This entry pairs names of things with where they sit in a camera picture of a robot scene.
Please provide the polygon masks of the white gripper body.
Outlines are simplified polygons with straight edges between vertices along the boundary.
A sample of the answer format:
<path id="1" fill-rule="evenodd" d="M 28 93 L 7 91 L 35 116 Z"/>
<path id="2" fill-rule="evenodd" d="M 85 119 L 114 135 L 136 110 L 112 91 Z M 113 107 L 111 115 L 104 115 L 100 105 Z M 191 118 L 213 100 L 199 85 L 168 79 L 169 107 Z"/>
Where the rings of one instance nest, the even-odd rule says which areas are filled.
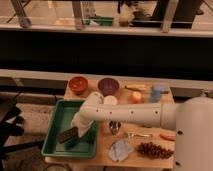
<path id="1" fill-rule="evenodd" d="M 93 120 L 87 119 L 81 116 L 79 113 L 76 113 L 70 123 L 70 126 L 77 127 L 78 135 L 82 137 L 87 133 L 87 131 L 90 129 L 92 124 L 93 124 Z"/>

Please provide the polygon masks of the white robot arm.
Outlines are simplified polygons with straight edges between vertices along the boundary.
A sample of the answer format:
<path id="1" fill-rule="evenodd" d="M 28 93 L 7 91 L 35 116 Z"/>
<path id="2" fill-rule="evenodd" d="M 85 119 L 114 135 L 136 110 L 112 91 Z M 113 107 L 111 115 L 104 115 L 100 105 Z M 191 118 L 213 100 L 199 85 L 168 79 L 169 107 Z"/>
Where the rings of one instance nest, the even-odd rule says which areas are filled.
<path id="1" fill-rule="evenodd" d="M 108 105 L 92 92 L 71 120 L 82 136 L 94 121 L 117 121 L 161 127 L 176 133 L 173 171 L 213 171 L 213 99 L 184 103 Z"/>

